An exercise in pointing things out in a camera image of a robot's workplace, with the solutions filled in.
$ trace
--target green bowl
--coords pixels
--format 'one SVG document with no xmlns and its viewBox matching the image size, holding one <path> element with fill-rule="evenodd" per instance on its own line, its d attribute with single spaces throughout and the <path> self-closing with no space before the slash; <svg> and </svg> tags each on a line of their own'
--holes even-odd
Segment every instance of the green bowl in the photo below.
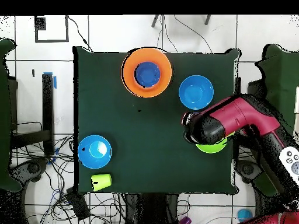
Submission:
<svg viewBox="0 0 299 224">
<path fill-rule="evenodd" d="M 202 151 L 204 153 L 209 153 L 209 154 L 217 153 L 224 149 L 224 147 L 227 145 L 227 138 L 234 134 L 235 133 L 233 132 L 233 133 L 229 134 L 227 137 L 223 138 L 220 142 L 212 144 L 212 145 L 197 144 L 196 146 L 198 147 L 198 149 L 200 151 Z"/>
</svg>

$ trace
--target bowl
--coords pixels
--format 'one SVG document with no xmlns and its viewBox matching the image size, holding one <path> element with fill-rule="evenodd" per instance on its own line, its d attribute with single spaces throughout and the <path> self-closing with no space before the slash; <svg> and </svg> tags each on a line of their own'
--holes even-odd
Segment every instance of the bowl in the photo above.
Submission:
<svg viewBox="0 0 299 224">
<path fill-rule="evenodd" d="M 212 144 L 212 145 L 201 145 L 201 144 L 196 144 L 199 150 L 201 150 L 204 153 L 217 153 L 219 151 L 222 151 L 224 147 L 227 145 L 227 138 L 231 135 L 234 135 L 235 133 L 229 134 L 227 137 L 223 138 L 220 142 Z"/>
<path fill-rule="evenodd" d="M 153 87 L 160 79 L 160 70 L 153 62 L 143 62 L 135 70 L 135 79 L 144 88 Z"/>
<path fill-rule="evenodd" d="M 160 95 L 169 85 L 172 67 L 157 48 L 139 48 L 130 53 L 121 66 L 121 79 L 133 95 L 150 98 Z"/>
<path fill-rule="evenodd" d="M 107 139 L 99 135 L 85 137 L 78 145 L 78 157 L 89 169 L 100 169 L 111 159 L 112 148 Z"/>
<path fill-rule="evenodd" d="M 212 83 L 200 75 L 186 78 L 179 88 L 179 97 L 183 105 L 192 110 L 205 108 L 214 96 Z"/>
</svg>

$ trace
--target orange bowl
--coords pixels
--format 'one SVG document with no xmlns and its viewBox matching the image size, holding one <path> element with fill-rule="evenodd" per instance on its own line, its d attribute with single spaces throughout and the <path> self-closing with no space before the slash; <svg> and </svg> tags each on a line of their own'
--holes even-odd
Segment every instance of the orange bowl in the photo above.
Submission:
<svg viewBox="0 0 299 224">
<path fill-rule="evenodd" d="M 153 62 L 160 70 L 159 81 L 152 87 L 142 87 L 135 79 L 135 70 L 143 62 Z M 161 94 L 171 81 L 171 63 L 157 48 L 139 48 L 129 54 L 121 66 L 121 79 L 127 90 L 138 96 L 150 98 Z"/>
</svg>

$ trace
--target white controller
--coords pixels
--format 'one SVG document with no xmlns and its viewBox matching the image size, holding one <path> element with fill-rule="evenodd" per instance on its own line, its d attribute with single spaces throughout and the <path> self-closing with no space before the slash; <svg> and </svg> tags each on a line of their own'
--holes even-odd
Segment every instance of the white controller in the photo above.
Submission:
<svg viewBox="0 0 299 224">
<path fill-rule="evenodd" d="M 299 186 L 299 152 L 294 147 L 284 148 L 279 159 L 295 183 Z"/>
</svg>

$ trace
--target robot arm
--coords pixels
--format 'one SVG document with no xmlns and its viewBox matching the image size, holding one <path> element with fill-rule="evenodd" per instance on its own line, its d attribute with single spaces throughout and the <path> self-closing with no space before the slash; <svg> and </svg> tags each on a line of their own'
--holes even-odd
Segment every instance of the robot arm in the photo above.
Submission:
<svg viewBox="0 0 299 224">
<path fill-rule="evenodd" d="M 299 146 L 279 123 L 277 114 L 268 102 L 250 94 L 228 97 L 201 113 L 185 113 L 184 138 L 192 144 L 215 144 L 250 126 L 265 160 L 284 187 L 284 199 L 294 200 L 299 193 Z"/>
</svg>

